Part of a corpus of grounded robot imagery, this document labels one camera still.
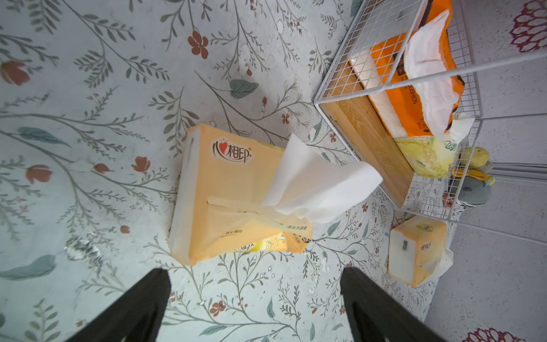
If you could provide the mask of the yellow tissue pack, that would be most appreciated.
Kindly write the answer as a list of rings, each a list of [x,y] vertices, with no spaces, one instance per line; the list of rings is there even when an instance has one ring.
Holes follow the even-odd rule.
[[[413,288],[440,278],[454,264],[447,237],[443,221],[421,216],[404,221],[390,231],[388,273]]]

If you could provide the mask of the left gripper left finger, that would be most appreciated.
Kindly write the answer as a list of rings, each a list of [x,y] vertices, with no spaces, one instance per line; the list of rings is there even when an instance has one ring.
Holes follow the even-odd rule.
[[[171,293],[165,269],[153,269],[69,341],[156,341]]]

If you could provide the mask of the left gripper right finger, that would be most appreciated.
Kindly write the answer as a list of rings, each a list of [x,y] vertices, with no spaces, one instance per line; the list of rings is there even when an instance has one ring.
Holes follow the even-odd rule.
[[[443,341],[356,267],[340,278],[346,314],[354,341]]]

